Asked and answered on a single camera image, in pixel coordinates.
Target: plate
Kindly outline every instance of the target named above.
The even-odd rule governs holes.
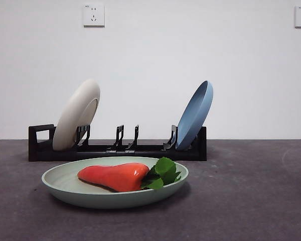
[[[77,173],[91,165],[119,165],[138,162],[151,168],[157,158],[148,157],[103,157],[66,163],[49,169],[42,175],[43,183],[56,198],[76,206],[98,209],[115,209],[137,207],[165,199],[174,194],[186,181],[188,170],[176,163],[181,179],[161,189],[140,190],[132,192],[111,192],[78,179]]]
[[[79,86],[59,118],[53,138],[55,151],[63,151],[74,146],[77,127],[91,124],[99,100],[100,89],[96,81],[87,79]]]
[[[204,81],[195,91],[178,124],[176,150],[187,149],[200,131],[213,100],[213,87]]]

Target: plate rim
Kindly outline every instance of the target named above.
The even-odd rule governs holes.
[[[154,189],[146,189],[146,190],[138,190],[138,191],[129,191],[129,192],[109,192],[109,193],[85,193],[85,192],[71,192],[69,190],[65,190],[65,189],[62,189],[62,188],[56,188],[54,187],[53,185],[49,184],[46,180],[45,180],[45,176],[52,170],[58,168],[58,167],[61,167],[61,166],[64,166],[64,165],[68,165],[68,164],[72,164],[72,163],[76,163],[76,162],[82,162],[82,161],[87,161],[87,160],[92,160],[92,159],[108,159],[108,158],[123,158],[123,159],[126,159],[126,158],[136,158],[136,157],[133,157],[133,156],[122,156],[122,157],[97,157],[97,158],[89,158],[89,159],[83,159],[83,160],[78,160],[78,161],[73,161],[73,162],[67,162],[67,163],[64,163],[64,164],[61,164],[61,165],[58,165],[58,166],[55,166],[55,167],[52,167],[50,169],[48,169],[47,171],[45,171],[42,176],[41,176],[41,180],[42,182],[49,188],[52,188],[52,189],[55,189],[57,191],[62,191],[62,192],[67,192],[67,193],[72,193],[72,194],[83,194],[83,195],[96,195],[96,196],[99,196],[99,195],[125,195],[125,194],[136,194],[136,193],[144,193],[144,192],[152,192],[152,191],[157,191],[157,190],[161,190],[161,189],[164,189],[164,188],[167,188],[167,187],[170,187],[170,186],[173,186],[173,185],[176,185],[182,181],[184,181],[188,175],[189,175],[189,170],[187,169],[187,167],[185,167],[184,165],[180,164],[180,163],[177,163],[177,162],[174,162],[175,164],[177,165],[180,165],[182,168],[184,168],[186,170],[186,174],[184,177],[182,177],[179,181],[177,182],[174,182],[174,183],[170,183],[168,185],[165,185],[163,186],[161,189],[157,189],[157,190],[154,190]],[[158,160],[158,158],[153,158],[153,157],[139,157],[139,158],[146,158],[146,159],[153,159],[153,160]]]

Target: white plate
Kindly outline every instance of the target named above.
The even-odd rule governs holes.
[[[68,100],[58,121],[53,138],[53,149],[62,151],[76,143],[76,129],[90,125],[100,100],[100,89],[96,81],[87,79]]]

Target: white wall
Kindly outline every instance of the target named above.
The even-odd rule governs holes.
[[[82,27],[85,3],[0,0],[0,139],[57,124],[88,77],[101,87],[93,139],[120,124],[167,138],[204,80],[208,138],[301,139],[301,1],[104,0],[104,29]]]

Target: blue plate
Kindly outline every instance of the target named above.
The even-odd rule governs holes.
[[[188,103],[178,124],[176,150],[187,149],[200,131],[213,100],[213,87],[204,81]]]

